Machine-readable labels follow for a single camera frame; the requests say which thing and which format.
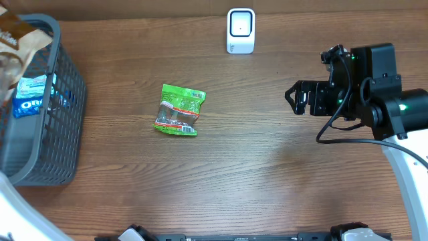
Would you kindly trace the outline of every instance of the brown snack bag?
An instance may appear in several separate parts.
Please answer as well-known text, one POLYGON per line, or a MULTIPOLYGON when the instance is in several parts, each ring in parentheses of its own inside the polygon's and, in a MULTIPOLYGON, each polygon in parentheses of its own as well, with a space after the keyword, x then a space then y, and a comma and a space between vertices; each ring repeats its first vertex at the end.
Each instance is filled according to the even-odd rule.
POLYGON ((0 5, 0 103, 6 105, 34 54, 52 42, 0 5))

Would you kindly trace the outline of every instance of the blue package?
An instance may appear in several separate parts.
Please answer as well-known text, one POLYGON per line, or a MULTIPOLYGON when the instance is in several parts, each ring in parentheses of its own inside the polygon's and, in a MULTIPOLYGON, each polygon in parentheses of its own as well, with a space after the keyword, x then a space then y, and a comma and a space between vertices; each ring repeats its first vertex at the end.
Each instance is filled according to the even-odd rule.
POLYGON ((42 105, 42 96, 33 98, 14 98, 13 116, 15 118, 39 114, 39 107, 42 105))

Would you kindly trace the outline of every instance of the green indicator light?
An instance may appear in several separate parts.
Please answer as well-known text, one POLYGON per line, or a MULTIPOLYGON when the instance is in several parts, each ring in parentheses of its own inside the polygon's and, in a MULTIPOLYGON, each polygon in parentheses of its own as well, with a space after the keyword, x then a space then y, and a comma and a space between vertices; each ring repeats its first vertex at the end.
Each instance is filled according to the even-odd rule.
POLYGON ((405 110, 405 109, 407 109, 407 105, 405 105, 405 104, 400 104, 399 106, 400 106, 400 110, 405 110))

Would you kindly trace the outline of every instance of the barcode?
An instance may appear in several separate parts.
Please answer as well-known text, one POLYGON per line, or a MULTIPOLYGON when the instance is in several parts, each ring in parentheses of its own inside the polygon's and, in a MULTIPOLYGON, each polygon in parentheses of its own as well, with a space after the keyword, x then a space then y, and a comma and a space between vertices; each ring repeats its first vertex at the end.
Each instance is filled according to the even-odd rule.
POLYGON ((198 93, 192 93, 192 96, 196 98, 202 98, 202 94, 198 94, 198 93))
POLYGON ((192 133, 193 128, 192 127, 181 127, 181 131, 186 132, 186 133, 192 133))

